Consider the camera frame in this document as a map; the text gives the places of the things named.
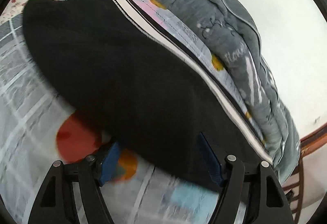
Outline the black pants with white stripe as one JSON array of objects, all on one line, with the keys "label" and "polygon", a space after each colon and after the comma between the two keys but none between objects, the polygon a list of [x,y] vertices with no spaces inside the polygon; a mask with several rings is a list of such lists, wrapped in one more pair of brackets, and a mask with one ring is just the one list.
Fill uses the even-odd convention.
[{"label": "black pants with white stripe", "polygon": [[61,96],[169,174],[217,189],[201,139],[216,160],[270,161],[213,73],[132,0],[29,0],[23,34]]}]

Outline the brown wooden footboard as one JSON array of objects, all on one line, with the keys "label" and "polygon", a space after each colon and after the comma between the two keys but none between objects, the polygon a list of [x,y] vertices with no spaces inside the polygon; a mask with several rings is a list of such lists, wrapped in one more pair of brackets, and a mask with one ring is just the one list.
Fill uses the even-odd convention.
[{"label": "brown wooden footboard", "polygon": [[304,197],[304,167],[303,158],[309,154],[313,154],[316,150],[326,145],[326,124],[317,130],[311,132],[307,136],[300,139],[300,158],[297,167],[291,174],[290,178],[294,181],[283,186],[286,194],[291,214],[294,222],[298,223],[301,210],[303,208]]}]

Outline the grey quilted blanket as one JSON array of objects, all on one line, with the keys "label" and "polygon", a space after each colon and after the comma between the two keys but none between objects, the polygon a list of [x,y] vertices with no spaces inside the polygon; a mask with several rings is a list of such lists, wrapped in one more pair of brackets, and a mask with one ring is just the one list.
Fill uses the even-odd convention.
[{"label": "grey quilted blanket", "polygon": [[224,64],[250,115],[281,183],[300,157],[299,135],[261,56],[254,20],[238,0],[157,0],[183,21]]}]

